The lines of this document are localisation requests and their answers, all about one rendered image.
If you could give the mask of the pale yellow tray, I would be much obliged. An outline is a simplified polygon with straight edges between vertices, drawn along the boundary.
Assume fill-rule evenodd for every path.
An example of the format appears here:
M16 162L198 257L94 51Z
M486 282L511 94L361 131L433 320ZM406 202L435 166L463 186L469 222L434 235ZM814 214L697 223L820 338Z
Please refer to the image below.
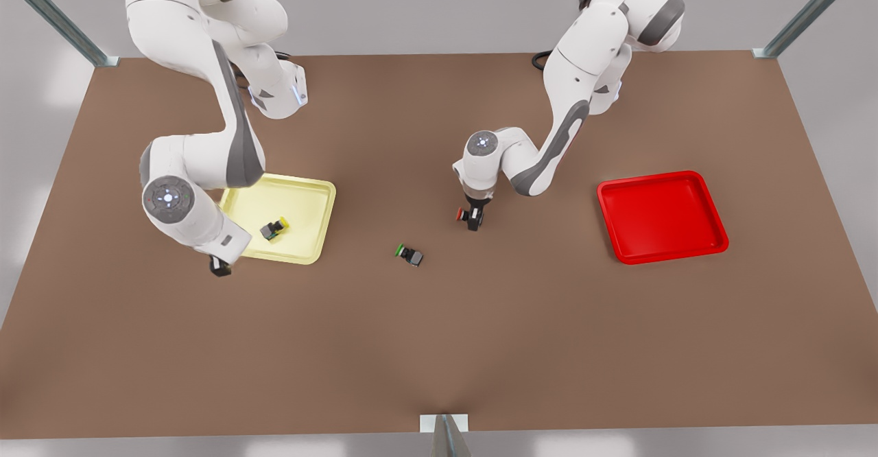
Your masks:
M320 257L335 197L327 181L264 174L251 187L223 191L218 205L252 236L242 256L311 264Z

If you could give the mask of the red tray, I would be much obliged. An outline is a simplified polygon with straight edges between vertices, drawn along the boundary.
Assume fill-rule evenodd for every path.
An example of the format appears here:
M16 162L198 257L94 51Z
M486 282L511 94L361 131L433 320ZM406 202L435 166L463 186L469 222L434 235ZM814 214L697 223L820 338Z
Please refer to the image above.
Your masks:
M727 232L698 172L608 180L596 194L613 251L624 264L706 256L728 248Z

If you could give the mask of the silver frame post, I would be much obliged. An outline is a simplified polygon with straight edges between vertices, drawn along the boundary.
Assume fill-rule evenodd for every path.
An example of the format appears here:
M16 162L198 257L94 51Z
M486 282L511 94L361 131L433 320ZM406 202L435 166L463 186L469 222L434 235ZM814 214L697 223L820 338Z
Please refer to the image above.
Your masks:
M468 414L420 415L420 432L433 433L431 457L473 457L464 440L469 432Z
M118 56L107 56L52 0L24 1L92 66L119 66Z
M836 0L809 0L765 47L752 50L755 59L776 59Z

